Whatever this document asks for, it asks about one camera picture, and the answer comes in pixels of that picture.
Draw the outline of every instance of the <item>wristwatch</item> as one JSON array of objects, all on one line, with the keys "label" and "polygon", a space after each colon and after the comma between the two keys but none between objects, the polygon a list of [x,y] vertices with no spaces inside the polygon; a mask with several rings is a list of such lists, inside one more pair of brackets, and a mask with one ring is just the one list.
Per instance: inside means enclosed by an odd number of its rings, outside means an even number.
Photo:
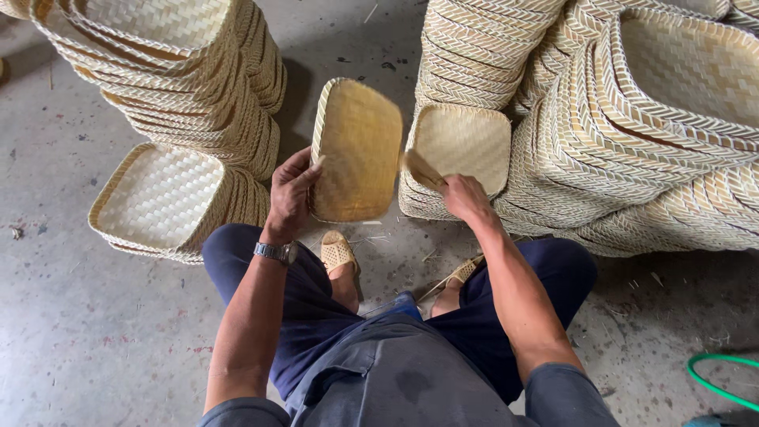
[{"label": "wristwatch", "polygon": [[256,243],[256,249],[253,251],[253,255],[276,259],[284,265],[290,266],[295,262],[295,258],[298,256],[298,242],[290,242],[284,246]]}]

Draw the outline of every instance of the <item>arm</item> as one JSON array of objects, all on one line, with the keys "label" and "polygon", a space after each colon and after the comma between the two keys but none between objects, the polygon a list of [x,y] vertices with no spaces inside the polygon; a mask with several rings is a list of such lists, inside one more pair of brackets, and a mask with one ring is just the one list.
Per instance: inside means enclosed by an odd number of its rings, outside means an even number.
[{"label": "arm", "polygon": [[[292,242],[305,224],[306,193],[321,175],[321,166],[308,168],[309,157],[310,147],[304,148],[274,171],[262,243]],[[266,397],[282,323],[286,275],[287,267],[278,260],[253,257],[216,335],[203,413],[236,397]]]},{"label": "arm", "polygon": [[522,382],[545,362],[565,362],[582,370],[543,284],[504,231],[482,185],[470,176],[446,176],[440,192],[448,210],[469,225],[483,249],[493,303]]}]

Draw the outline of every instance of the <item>perforated slipper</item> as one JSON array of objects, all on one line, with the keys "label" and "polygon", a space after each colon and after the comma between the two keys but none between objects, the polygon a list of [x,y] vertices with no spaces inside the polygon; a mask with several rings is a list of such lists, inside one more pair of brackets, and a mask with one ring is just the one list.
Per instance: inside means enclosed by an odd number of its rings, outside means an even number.
[{"label": "perforated slipper", "polygon": [[442,287],[445,288],[448,285],[448,282],[454,277],[456,279],[459,279],[462,283],[465,283],[469,276],[471,276],[471,274],[474,272],[474,269],[477,268],[477,265],[480,265],[480,262],[482,262],[483,259],[485,259],[485,255],[469,258],[468,260],[464,261],[463,264],[459,265],[455,270],[453,270],[453,273],[451,273],[448,280],[446,280]]},{"label": "perforated slipper", "polygon": [[354,275],[358,273],[358,263],[353,256],[353,250],[348,244],[348,240],[345,239],[345,236],[336,229],[328,231],[322,237],[322,254],[320,259],[327,269],[327,274],[347,263],[353,263]]}]

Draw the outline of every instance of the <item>dark blue shorts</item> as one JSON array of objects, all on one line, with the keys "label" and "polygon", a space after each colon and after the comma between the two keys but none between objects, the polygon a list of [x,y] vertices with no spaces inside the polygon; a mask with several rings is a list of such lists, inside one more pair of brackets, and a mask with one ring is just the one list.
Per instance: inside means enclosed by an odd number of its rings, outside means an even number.
[{"label": "dark blue shorts", "polygon": [[[262,229],[245,224],[219,227],[203,245],[203,259],[225,304],[234,295],[253,258]],[[545,286],[566,329],[596,280],[596,265],[578,243],[541,239],[518,243],[519,251]],[[324,264],[301,245],[285,280],[282,329],[269,377],[286,399],[306,370],[363,320],[331,298]],[[490,380],[508,404],[522,391],[509,339],[493,306],[487,263],[482,262],[461,289],[461,308],[426,321]]]}]

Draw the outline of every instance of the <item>forearm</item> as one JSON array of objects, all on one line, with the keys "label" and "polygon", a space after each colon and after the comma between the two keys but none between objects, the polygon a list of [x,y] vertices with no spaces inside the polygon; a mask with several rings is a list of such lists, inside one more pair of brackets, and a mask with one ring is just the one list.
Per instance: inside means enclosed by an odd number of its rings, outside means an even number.
[{"label": "forearm", "polygon": [[[268,240],[266,230],[261,241]],[[209,367],[206,411],[228,396],[265,397],[279,327],[287,267],[253,257],[226,309]]]},{"label": "forearm", "polygon": [[487,259],[493,303],[509,336],[522,381],[545,362],[567,362],[582,369],[543,284],[497,215],[480,215],[470,227]]}]

